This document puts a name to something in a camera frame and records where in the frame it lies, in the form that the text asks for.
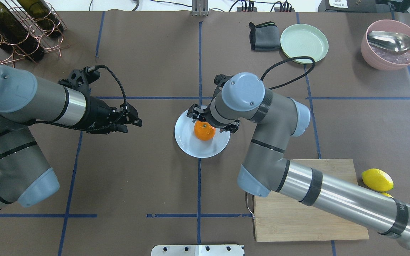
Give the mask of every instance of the orange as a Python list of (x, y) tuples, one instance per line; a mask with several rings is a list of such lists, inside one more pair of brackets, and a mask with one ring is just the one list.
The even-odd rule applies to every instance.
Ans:
[(215, 136), (216, 128), (207, 122), (196, 121), (194, 124), (194, 134), (200, 140), (210, 140)]

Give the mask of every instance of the metal plate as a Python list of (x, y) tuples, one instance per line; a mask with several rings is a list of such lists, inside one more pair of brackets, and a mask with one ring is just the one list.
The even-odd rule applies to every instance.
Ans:
[(241, 245), (183, 245), (155, 246), (151, 256), (244, 256)]

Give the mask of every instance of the gray cloth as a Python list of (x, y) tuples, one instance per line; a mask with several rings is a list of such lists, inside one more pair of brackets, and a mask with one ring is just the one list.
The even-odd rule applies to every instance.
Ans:
[(249, 33), (251, 50), (269, 52), (281, 48), (279, 30), (273, 21), (267, 21), (257, 26), (250, 22), (249, 28), (251, 28)]

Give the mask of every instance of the yellow lemon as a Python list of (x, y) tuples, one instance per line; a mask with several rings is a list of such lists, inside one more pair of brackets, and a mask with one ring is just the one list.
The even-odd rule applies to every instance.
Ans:
[(385, 193), (385, 192), (381, 192), (381, 194), (383, 194), (384, 196), (388, 196), (388, 197), (393, 198), (393, 196), (391, 196), (390, 194), (387, 194), (387, 193)]
[(385, 192), (393, 188), (392, 178), (379, 169), (369, 169), (362, 173), (363, 183), (370, 189)]

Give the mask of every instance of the white plate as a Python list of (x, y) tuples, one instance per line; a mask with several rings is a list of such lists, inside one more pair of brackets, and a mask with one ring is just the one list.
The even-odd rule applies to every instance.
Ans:
[(197, 158), (207, 158), (217, 155), (229, 142), (230, 132), (220, 133), (216, 129), (215, 136), (207, 141), (202, 141), (194, 135), (194, 124), (192, 118), (186, 116), (187, 110), (178, 118), (175, 124), (175, 139), (178, 146), (188, 155)]
[[(325, 35), (308, 24), (294, 24), (281, 34), (281, 49), (287, 57), (309, 56), (315, 62), (322, 60), (328, 52), (328, 40)], [(296, 63), (311, 64), (311, 60), (294, 60)]]

